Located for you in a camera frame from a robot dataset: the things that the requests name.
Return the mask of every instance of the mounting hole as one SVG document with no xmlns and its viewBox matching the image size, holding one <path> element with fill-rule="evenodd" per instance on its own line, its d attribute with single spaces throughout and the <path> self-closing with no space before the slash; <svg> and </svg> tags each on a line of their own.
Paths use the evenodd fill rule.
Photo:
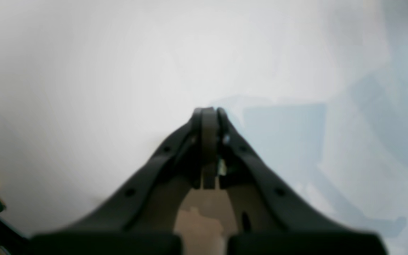
<svg viewBox="0 0 408 255">
<path fill-rule="evenodd" d="M 242 227 L 245 232 L 251 231 L 251 221 L 246 212 L 242 212 Z"/>
<path fill-rule="evenodd" d="M 276 188 L 275 193 L 280 197 L 284 197 L 286 195 L 286 192 L 284 192 L 284 190 L 280 188 Z"/>
<path fill-rule="evenodd" d="M 126 197 L 131 197 L 131 196 L 133 196 L 135 193 L 136 193 L 136 190 L 135 190 L 135 189 L 128 189 L 128 190 L 125 192 L 125 196 L 126 196 Z"/>
</svg>

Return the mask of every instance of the white wall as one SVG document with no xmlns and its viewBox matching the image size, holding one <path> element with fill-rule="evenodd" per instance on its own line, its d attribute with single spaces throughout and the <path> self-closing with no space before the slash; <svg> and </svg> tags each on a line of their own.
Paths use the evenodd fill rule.
<svg viewBox="0 0 408 255">
<path fill-rule="evenodd" d="M 0 217 L 98 206 L 198 106 L 312 205 L 408 254 L 408 1 L 0 0 Z"/>
</svg>

